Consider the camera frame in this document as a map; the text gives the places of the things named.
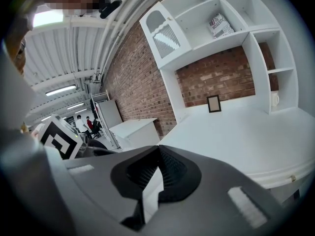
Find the red shirt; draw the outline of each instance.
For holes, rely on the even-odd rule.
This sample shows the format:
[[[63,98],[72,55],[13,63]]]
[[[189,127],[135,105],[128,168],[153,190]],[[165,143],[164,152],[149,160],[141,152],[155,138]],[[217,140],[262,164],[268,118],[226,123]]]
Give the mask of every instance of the red shirt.
[[[93,124],[90,120],[87,120],[88,126],[89,128],[92,130],[93,129]]]

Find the ceiling light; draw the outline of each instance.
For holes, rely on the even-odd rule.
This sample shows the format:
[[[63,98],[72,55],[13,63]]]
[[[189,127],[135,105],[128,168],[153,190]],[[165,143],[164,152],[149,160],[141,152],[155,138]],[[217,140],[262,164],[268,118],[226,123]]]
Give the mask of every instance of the ceiling light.
[[[50,118],[51,116],[49,116],[49,117],[46,117],[45,119],[43,119],[43,120],[41,120],[41,121],[45,121],[45,120],[47,120],[48,118]]]
[[[42,26],[51,23],[58,23],[63,21],[63,14],[55,11],[45,11],[41,13],[37,13],[34,16],[33,27]]]
[[[77,114],[77,113],[79,113],[79,112],[86,111],[86,110],[87,110],[87,108],[86,108],[86,109],[83,109],[83,110],[80,110],[80,111],[78,111],[78,112],[75,112],[75,114]]]
[[[56,90],[47,92],[46,95],[50,96],[50,95],[53,95],[53,94],[56,94],[56,93],[60,93],[60,92],[64,92],[64,91],[71,90],[71,89],[76,89],[76,88],[77,87],[75,85],[70,85],[70,86],[66,86],[64,88],[60,88],[60,89],[56,89]]]
[[[76,108],[76,107],[79,107],[79,106],[82,106],[82,105],[84,105],[84,103],[80,103],[80,104],[78,104],[78,105],[75,105],[75,106],[69,107],[69,108],[67,108],[67,109],[69,110],[69,109],[71,109],[71,108]]]

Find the ceiling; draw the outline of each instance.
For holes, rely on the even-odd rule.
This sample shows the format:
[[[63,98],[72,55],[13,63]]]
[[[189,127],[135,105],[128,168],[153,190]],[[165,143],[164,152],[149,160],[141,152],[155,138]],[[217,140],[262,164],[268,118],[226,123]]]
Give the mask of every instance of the ceiling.
[[[36,97],[26,124],[35,125],[51,114],[68,117],[89,108],[88,93],[98,93],[99,80],[106,75],[123,37],[155,1],[123,0],[120,9],[107,19],[100,19],[98,11],[83,17],[64,15],[62,22],[38,26],[29,32],[24,78]],[[49,10],[43,5],[37,13]],[[52,96],[45,94],[69,85],[76,85],[76,89]],[[82,102],[84,106],[67,110]]]

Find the white desk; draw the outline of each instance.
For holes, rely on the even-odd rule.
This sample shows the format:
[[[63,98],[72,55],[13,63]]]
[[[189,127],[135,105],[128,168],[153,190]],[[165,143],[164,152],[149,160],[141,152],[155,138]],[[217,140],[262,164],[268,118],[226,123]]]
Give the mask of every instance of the white desk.
[[[226,162],[265,188],[300,179],[315,167],[315,118],[292,108],[268,115],[250,107],[200,111],[159,144]]]
[[[114,134],[123,151],[157,145],[160,139],[153,124],[156,119],[127,120],[109,130]]]

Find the brick wall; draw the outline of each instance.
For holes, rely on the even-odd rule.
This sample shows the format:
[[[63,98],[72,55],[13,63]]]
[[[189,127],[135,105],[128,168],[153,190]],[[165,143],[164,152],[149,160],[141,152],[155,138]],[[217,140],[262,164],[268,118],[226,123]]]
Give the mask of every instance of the brick wall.
[[[261,48],[268,69],[274,69],[268,47]],[[255,93],[242,47],[190,64],[178,70],[177,76],[187,107],[206,104],[206,97],[213,94],[228,100]],[[271,82],[276,90],[277,77],[271,77]],[[123,121],[158,118],[155,126],[160,137],[176,125],[164,82],[139,22],[130,29],[113,58],[102,90],[106,89],[116,100]]]
[[[275,69],[266,43],[260,44],[267,68]],[[250,65],[241,46],[229,49],[177,71],[178,82],[186,107],[207,104],[207,97],[219,95],[230,100],[255,95]],[[278,90],[276,75],[270,75],[271,89]]]

